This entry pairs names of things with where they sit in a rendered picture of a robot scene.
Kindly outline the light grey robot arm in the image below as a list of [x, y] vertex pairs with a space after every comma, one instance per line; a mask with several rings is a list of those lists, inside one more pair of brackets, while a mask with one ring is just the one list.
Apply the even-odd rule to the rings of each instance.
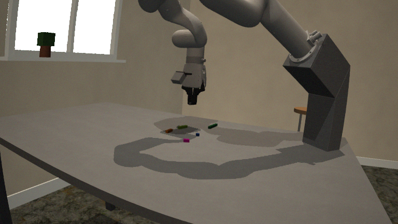
[[[243, 26], [255, 27], [261, 23], [290, 53], [295, 64], [307, 61], [318, 47], [321, 32], [304, 31], [278, 0], [200, 0], [208, 9]], [[159, 11], [166, 21], [187, 30], [176, 31], [172, 42], [178, 48], [187, 48], [186, 63], [204, 64], [207, 34], [201, 21], [184, 9], [179, 0], [138, 0], [149, 13]]]

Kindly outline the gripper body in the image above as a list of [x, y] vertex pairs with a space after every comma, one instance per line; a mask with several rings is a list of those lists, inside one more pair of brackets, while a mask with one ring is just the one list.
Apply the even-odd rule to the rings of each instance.
[[188, 88], [201, 88], [201, 84], [204, 82], [206, 87], [206, 67], [204, 64], [186, 63], [184, 64], [183, 72], [192, 73], [192, 75], [186, 75], [182, 86]]

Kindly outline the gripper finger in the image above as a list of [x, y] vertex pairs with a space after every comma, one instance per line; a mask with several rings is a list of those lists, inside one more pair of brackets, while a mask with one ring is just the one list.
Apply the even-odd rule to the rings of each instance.
[[197, 96], [200, 92], [205, 91], [204, 82], [201, 84], [201, 88], [193, 88], [193, 95], [191, 96], [191, 105], [196, 105], [197, 103]]
[[193, 95], [193, 88], [188, 88], [188, 87], [181, 87], [182, 89], [184, 89], [188, 95], [188, 104], [189, 102], [191, 102], [191, 96]]

